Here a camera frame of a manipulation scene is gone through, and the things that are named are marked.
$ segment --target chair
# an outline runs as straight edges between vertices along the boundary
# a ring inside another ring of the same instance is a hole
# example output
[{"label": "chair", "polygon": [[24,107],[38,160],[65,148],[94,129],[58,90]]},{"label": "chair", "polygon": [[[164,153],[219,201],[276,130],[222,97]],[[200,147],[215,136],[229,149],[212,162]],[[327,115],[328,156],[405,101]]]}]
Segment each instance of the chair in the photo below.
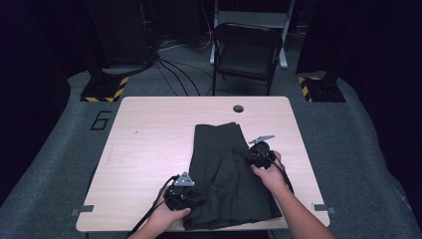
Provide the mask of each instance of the chair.
[{"label": "chair", "polygon": [[274,72],[283,47],[282,36],[269,28],[223,23],[213,31],[215,96],[216,75],[221,74],[266,82],[270,94]]}]

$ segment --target wire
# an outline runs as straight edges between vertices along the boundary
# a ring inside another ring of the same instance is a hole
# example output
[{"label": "wire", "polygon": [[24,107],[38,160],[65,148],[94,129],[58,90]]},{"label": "wire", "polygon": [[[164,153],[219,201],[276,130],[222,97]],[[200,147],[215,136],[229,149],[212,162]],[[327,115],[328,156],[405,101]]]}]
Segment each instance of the wire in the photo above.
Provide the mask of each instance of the wire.
[{"label": "wire", "polygon": [[179,72],[181,72],[188,80],[189,80],[189,82],[193,85],[193,87],[195,88],[195,90],[196,90],[196,93],[198,94],[198,96],[200,97],[201,96],[201,94],[199,93],[199,90],[198,90],[198,88],[196,87],[196,85],[195,85],[195,83],[192,81],[192,79],[190,79],[190,77],[189,76],[187,76],[186,75],[186,73],[185,72],[183,72],[180,68],[178,68],[177,66],[175,66],[174,64],[172,64],[172,63],[170,63],[169,61],[166,61],[166,60],[164,60],[164,59],[161,59],[161,58],[159,58],[159,60],[161,60],[161,61],[163,61],[163,62],[165,62],[165,63],[167,63],[167,64],[169,64],[170,66],[172,66],[172,67],[174,67],[175,69],[177,69],[177,70],[179,70]]},{"label": "wire", "polygon": [[239,0],[236,1],[236,12],[239,11]]},{"label": "wire", "polygon": [[272,165],[274,165],[278,170],[279,170],[279,172],[282,174],[282,176],[283,176],[283,179],[285,180],[285,183],[288,185],[288,188],[289,188],[289,190],[291,191],[291,193],[292,194],[295,194],[295,191],[293,190],[293,186],[292,186],[292,183],[291,183],[291,181],[289,180],[289,177],[288,177],[288,175],[286,174],[286,172],[285,172],[285,170],[284,169],[281,169],[278,165],[276,165],[266,154],[264,154],[263,152],[261,152],[261,151],[259,151],[259,150],[257,150],[257,149],[253,149],[254,151],[256,151],[256,152],[258,152],[258,153],[260,153],[264,158],[266,158],[269,162],[270,162],[270,164],[272,164]]},{"label": "wire", "polygon": [[188,97],[188,94],[187,94],[187,92],[186,92],[186,89],[185,89],[185,87],[184,87],[184,85],[183,85],[183,83],[180,81],[180,79],[179,79],[179,77],[173,72],[173,71],[171,71],[168,67],[166,67],[162,62],[161,62],[161,60],[159,59],[159,58],[157,58],[157,62],[159,63],[159,64],[161,64],[161,66],[163,67],[163,68],[165,68],[165,69],[167,69],[167,71],[169,71],[170,73],[172,73],[173,74],[173,76],[177,79],[177,81],[180,83],[180,86],[182,87],[182,89],[183,89],[183,91],[184,91],[184,93],[185,93],[185,95],[186,95],[186,97]]},{"label": "wire", "polygon": [[275,154],[274,154],[274,157],[277,159],[277,161],[280,163],[280,165],[283,166],[282,161]]},{"label": "wire", "polygon": [[273,234],[273,239],[277,239],[276,235],[274,234],[274,231],[273,230],[270,230],[270,231],[271,231],[271,234]]},{"label": "wire", "polygon": [[208,39],[208,43],[204,47],[202,47],[202,48],[195,48],[196,50],[199,50],[199,51],[204,50],[205,48],[207,48],[208,45],[210,45],[211,40],[212,40],[211,27],[210,27],[210,23],[208,22],[207,14],[205,13],[204,2],[202,0],[201,0],[201,6],[202,6],[202,13],[204,14],[205,22],[207,23],[207,27],[208,27],[209,39]]},{"label": "wire", "polygon": [[148,63],[142,64],[141,68],[133,70],[133,71],[129,71],[129,72],[125,72],[125,73],[107,74],[107,75],[110,75],[112,77],[129,77],[129,76],[133,76],[135,74],[138,74],[138,73],[141,73],[141,72],[147,70],[152,65],[153,65],[153,62],[148,62]]},{"label": "wire", "polygon": [[177,40],[174,40],[174,39],[172,39],[172,40],[166,40],[166,41],[163,41],[163,42],[161,42],[160,44],[159,44],[159,48],[161,49],[161,48],[167,48],[167,46],[174,46],[174,43],[176,43],[177,42]]},{"label": "wire", "polygon": [[177,93],[174,92],[173,88],[171,87],[171,85],[168,83],[167,79],[165,78],[164,74],[161,72],[161,69],[159,68],[158,62],[157,62],[157,68],[159,73],[161,73],[162,78],[164,79],[165,83],[167,84],[167,86],[170,88],[170,90],[178,97]]},{"label": "wire", "polygon": [[170,182],[171,180],[176,180],[180,175],[175,175],[172,176],[170,178],[168,178],[168,180],[164,183],[164,185],[159,189],[158,195],[155,198],[154,202],[152,203],[151,208],[149,208],[149,210],[145,213],[145,215],[142,217],[142,219],[139,220],[139,222],[133,227],[133,229],[127,234],[127,237],[130,237],[131,235],[133,235],[133,233],[135,233],[137,231],[137,229],[139,229],[139,227],[143,224],[143,222],[145,222],[145,220],[152,214],[152,212],[159,207],[163,202],[165,202],[166,200],[162,201],[161,203],[159,203],[158,205],[157,202],[162,194],[162,192],[164,191],[165,187],[167,186],[168,182]]},{"label": "wire", "polygon": [[[211,74],[209,74],[207,71],[205,71],[205,70],[203,70],[203,69],[200,69],[200,68],[197,68],[197,67],[191,66],[191,65],[189,65],[189,64],[179,63],[179,62],[170,61],[170,60],[167,60],[167,62],[171,62],[171,63],[174,63],[174,64],[183,65],[183,66],[187,66],[187,67],[190,67],[190,68],[196,69],[196,70],[198,70],[198,71],[204,72],[205,74],[207,74],[207,75],[210,77],[210,79],[211,79],[211,81],[212,81],[212,76],[211,76]],[[211,84],[211,87],[208,89],[207,93],[205,94],[205,96],[208,96],[208,94],[210,93],[211,89],[212,89],[212,84]]]},{"label": "wire", "polygon": [[167,48],[164,48],[164,49],[160,49],[160,50],[158,50],[157,52],[162,52],[162,51],[165,51],[165,50],[170,50],[170,49],[172,49],[172,48],[178,48],[178,47],[189,47],[189,46],[192,46],[193,44],[181,44],[181,45],[174,45],[174,46],[171,46],[171,47],[167,47]]}]

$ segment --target gray carpet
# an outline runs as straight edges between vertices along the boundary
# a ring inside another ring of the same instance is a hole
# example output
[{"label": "gray carpet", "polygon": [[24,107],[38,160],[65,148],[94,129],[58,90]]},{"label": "gray carpet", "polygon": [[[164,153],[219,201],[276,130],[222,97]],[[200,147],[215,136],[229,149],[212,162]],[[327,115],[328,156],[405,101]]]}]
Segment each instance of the gray carpet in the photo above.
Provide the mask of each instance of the gray carpet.
[{"label": "gray carpet", "polygon": [[[287,70],[276,71],[272,96],[286,96],[295,112],[325,204],[333,207],[330,230],[337,238],[422,238],[400,184],[387,171],[378,148],[376,132],[353,89],[338,84],[345,104],[307,103],[295,75],[301,48],[296,38],[287,52]],[[176,47],[159,52],[162,59],[179,66],[200,94],[211,87],[210,46],[199,51]],[[174,77],[160,68],[173,91],[183,96]],[[124,72],[128,69],[113,69]],[[196,92],[180,72],[189,96]],[[308,76],[323,76],[322,73]],[[69,78],[72,94],[55,130],[0,209],[0,238],[85,238],[76,230],[77,217],[69,214],[83,205],[91,174],[101,157],[117,113],[116,103],[82,103],[80,93],[90,76]],[[259,82],[236,87],[219,80],[219,96],[263,95]],[[156,65],[129,78],[123,97],[174,96]],[[105,130],[90,130],[99,111],[109,118]],[[270,238],[291,238],[288,230],[269,232]],[[125,233],[91,233],[90,238],[124,238]]]}]

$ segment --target hazard tape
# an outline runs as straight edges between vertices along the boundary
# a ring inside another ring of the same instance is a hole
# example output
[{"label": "hazard tape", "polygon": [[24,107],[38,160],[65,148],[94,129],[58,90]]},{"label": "hazard tape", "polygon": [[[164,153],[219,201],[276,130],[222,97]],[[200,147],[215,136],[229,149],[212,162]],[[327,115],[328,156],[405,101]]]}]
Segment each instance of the hazard tape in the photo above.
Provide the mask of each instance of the hazard tape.
[{"label": "hazard tape", "polygon": [[307,84],[305,83],[305,79],[320,80],[320,78],[299,78],[299,83],[301,84],[302,93],[304,94],[305,101],[312,102],[313,99],[311,98],[310,91],[308,90]]},{"label": "hazard tape", "polygon": [[120,85],[118,86],[118,89],[112,98],[81,98],[81,102],[116,102],[123,93],[127,80],[128,78],[124,78],[123,80],[121,80]]}]

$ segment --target folded garment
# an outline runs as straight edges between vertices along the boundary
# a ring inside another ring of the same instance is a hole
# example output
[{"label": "folded garment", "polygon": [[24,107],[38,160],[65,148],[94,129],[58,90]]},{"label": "folded garment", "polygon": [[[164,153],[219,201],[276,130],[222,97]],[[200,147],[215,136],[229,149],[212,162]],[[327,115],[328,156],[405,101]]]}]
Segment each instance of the folded garment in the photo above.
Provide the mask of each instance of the folded garment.
[{"label": "folded garment", "polygon": [[271,192],[252,171],[249,147],[234,122],[195,127],[189,175],[205,201],[185,217],[186,230],[217,229],[281,217]]}]

